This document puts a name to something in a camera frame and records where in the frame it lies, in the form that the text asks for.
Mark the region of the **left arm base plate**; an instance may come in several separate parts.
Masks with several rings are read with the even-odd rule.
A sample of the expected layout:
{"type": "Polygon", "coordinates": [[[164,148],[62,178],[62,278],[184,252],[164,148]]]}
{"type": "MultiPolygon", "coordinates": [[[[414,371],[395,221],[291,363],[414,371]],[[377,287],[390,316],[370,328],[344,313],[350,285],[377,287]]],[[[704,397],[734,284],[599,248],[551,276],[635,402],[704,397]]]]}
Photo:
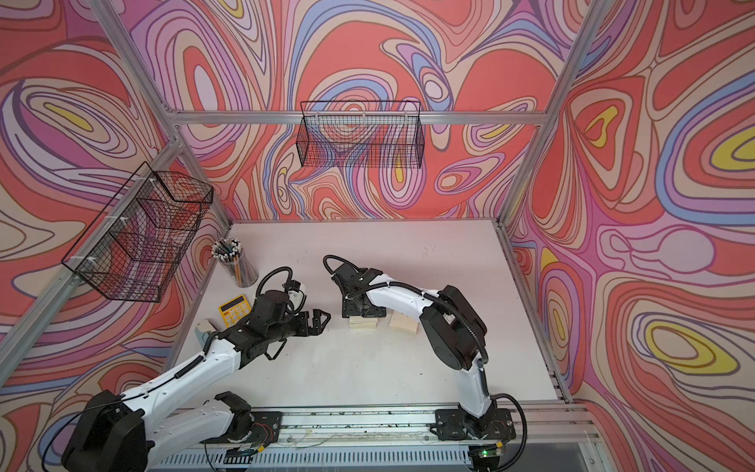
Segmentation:
{"type": "Polygon", "coordinates": [[[229,429],[220,436],[204,440],[203,444],[248,444],[269,446],[278,441],[283,413],[252,410],[234,415],[229,429]]]}

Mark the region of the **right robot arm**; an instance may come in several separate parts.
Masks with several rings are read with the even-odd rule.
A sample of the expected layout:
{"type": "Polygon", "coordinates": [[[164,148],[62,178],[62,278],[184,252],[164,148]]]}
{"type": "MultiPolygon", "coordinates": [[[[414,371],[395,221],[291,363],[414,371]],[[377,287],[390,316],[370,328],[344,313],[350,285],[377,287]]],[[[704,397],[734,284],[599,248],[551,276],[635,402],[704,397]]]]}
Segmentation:
{"type": "Polygon", "coordinates": [[[461,291],[452,285],[419,288],[334,255],[324,257],[324,265],[330,260],[340,262],[326,270],[342,295],[342,316],[375,318],[393,311],[418,322],[436,357],[454,371],[462,427],[472,438],[485,438],[497,410],[485,372],[488,330],[461,291]]]}

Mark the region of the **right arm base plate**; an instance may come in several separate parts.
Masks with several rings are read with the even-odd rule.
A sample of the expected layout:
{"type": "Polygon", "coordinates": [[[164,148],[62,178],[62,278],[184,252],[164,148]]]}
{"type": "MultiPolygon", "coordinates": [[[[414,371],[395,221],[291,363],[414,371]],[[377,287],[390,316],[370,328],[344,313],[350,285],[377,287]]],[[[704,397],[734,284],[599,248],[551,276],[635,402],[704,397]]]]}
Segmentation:
{"type": "Polygon", "coordinates": [[[511,412],[507,408],[491,407],[478,418],[460,407],[438,409],[430,433],[441,441],[495,441],[508,443],[517,437],[511,412]]]}

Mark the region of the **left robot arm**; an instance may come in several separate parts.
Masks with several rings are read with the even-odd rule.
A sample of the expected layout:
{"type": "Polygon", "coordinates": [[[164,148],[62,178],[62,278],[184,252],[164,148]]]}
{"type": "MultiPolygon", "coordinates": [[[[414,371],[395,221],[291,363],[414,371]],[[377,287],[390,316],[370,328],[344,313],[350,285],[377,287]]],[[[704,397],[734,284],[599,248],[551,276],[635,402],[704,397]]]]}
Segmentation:
{"type": "Polygon", "coordinates": [[[331,316],[306,311],[303,293],[269,290],[236,324],[211,334],[191,359],[116,395],[103,391],[84,408],[62,454],[68,471],[147,471],[195,444],[252,443],[257,432],[273,439],[251,405],[230,391],[188,412],[177,410],[216,382],[260,357],[273,360],[271,344],[291,337],[319,336],[331,316]]]}

